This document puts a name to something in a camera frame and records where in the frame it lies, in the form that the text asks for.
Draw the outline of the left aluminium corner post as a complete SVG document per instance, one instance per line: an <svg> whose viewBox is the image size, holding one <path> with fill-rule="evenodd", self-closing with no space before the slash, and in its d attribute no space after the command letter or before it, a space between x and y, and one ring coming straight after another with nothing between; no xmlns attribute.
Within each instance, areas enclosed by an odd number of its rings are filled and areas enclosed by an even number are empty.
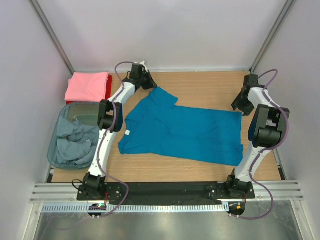
<svg viewBox="0 0 320 240"><path fill-rule="evenodd" d="M74 67L72 66L62 44L60 43L52 25L50 24L45 12L43 11L40 3L38 0L28 0L30 3L31 7L33 8L35 14L37 15L40 23L44 27L44 30L48 34L52 44L54 45L55 49L57 50L59 56L63 60L65 66L67 67L68 71L73 75L75 70Z"/></svg>

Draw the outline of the aluminium frame rail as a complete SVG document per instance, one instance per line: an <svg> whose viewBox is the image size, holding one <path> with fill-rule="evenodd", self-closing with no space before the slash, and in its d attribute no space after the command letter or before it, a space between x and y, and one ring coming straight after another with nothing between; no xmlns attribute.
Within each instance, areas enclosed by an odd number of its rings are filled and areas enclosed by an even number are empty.
<svg viewBox="0 0 320 240"><path fill-rule="evenodd" d="M267 187L275 201L302 201L303 193L296 180L261 181ZM36 184L30 201L32 203L72 202L77 198L78 190L70 183Z"/></svg>

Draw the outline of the grey t shirt in basket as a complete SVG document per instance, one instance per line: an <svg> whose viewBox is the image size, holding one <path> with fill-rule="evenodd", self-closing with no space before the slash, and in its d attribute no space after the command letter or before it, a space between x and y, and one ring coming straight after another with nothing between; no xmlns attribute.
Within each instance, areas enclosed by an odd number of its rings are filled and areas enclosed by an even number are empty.
<svg viewBox="0 0 320 240"><path fill-rule="evenodd" d="M99 140L97 126L68 121L60 116L57 122L56 159L62 166L83 167L94 159Z"/></svg>

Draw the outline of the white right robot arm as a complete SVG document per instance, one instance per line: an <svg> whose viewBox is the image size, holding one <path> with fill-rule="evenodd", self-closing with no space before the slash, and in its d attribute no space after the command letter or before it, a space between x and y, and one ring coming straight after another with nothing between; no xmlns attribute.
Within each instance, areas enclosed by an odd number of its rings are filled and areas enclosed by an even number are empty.
<svg viewBox="0 0 320 240"><path fill-rule="evenodd" d="M275 103L267 87L259 84L258 75L250 73L244 77L243 87L231 104L244 116L255 111L248 129L246 154L225 183L225 192L231 198L249 196L253 192L253 177L262 160L288 136L290 110Z"/></svg>

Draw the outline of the blue t shirt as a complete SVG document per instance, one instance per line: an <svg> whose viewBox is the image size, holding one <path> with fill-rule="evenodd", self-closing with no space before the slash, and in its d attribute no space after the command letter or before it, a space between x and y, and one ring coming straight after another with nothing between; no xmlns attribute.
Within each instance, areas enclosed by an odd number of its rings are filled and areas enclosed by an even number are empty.
<svg viewBox="0 0 320 240"><path fill-rule="evenodd" d="M242 114L177 105L160 87L142 99L125 119L121 154L157 154L238 166L243 159Z"/></svg>

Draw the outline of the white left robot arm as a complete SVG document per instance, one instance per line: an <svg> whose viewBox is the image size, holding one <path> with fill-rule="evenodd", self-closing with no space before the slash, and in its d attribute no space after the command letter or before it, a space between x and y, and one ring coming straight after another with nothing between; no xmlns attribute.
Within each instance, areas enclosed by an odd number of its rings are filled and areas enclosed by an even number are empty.
<svg viewBox="0 0 320 240"><path fill-rule="evenodd" d="M126 128L121 154L156 154L237 166L243 159L239 112L187 107L159 87L144 63L132 63L118 91L99 104L99 139L78 193L106 198L106 166L117 133Z"/></svg>

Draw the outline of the aluminium corner post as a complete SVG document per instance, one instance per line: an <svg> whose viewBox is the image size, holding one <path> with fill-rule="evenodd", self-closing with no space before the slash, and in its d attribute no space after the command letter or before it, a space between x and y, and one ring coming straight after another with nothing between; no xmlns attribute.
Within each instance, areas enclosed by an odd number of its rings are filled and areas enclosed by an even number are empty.
<svg viewBox="0 0 320 240"><path fill-rule="evenodd" d="M30 3L31 7L33 8L35 14L37 15L40 23L44 27L44 30L48 34L52 44L54 45L55 49L57 50L59 56L63 60L65 66L67 67L68 71L73 75L75 70L74 67L72 66L62 44L60 43L52 25L50 24L45 12L43 11L40 3L38 0L28 0Z"/></svg>
<svg viewBox="0 0 320 240"><path fill-rule="evenodd" d="M283 7L281 8L275 22L273 23L270 31L268 32L267 37L264 40L261 48L259 49L259 52L255 57L251 67L249 68L250 73L254 73L257 67L259 66L260 62L264 58L265 54L267 53L269 47L276 38L278 32L280 31L282 25L284 24L286 18L289 16L296 2L297 0L286 0L284 2Z"/></svg>

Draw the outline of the teal mesh laundry basket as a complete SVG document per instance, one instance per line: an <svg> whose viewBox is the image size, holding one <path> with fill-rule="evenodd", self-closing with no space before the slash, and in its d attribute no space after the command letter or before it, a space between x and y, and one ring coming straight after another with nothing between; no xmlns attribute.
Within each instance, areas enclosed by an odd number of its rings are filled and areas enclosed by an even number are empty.
<svg viewBox="0 0 320 240"><path fill-rule="evenodd" d="M99 140L98 112L97 102L73 102L62 108L47 154L53 167L80 170L91 165Z"/></svg>

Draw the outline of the right aluminium corner post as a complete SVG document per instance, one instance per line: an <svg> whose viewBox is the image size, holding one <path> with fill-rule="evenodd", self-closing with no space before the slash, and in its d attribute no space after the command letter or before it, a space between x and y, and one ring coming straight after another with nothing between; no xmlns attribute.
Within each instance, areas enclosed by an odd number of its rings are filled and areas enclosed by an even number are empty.
<svg viewBox="0 0 320 240"><path fill-rule="evenodd" d="M259 52L255 57L251 67L249 68L250 73L254 73L257 67L259 66L260 62L264 58L265 54L267 53L269 47L276 38L278 32L280 31L282 25L284 24L286 18L289 16L296 2L297 0L286 0L284 2L283 7L281 8L275 22L273 23L270 31L268 32L267 37L264 40L261 48L259 49Z"/></svg>

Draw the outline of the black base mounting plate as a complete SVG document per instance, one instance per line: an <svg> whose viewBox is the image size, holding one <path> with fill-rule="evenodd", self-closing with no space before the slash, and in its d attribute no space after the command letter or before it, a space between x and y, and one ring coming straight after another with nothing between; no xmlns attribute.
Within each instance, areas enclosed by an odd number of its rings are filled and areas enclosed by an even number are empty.
<svg viewBox="0 0 320 240"><path fill-rule="evenodd" d="M104 201L130 206L204 206L217 205L223 200L235 201L245 197L254 199L252 183L234 188L226 182L130 182L126 187L118 182L109 182L98 190L80 185L78 201Z"/></svg>

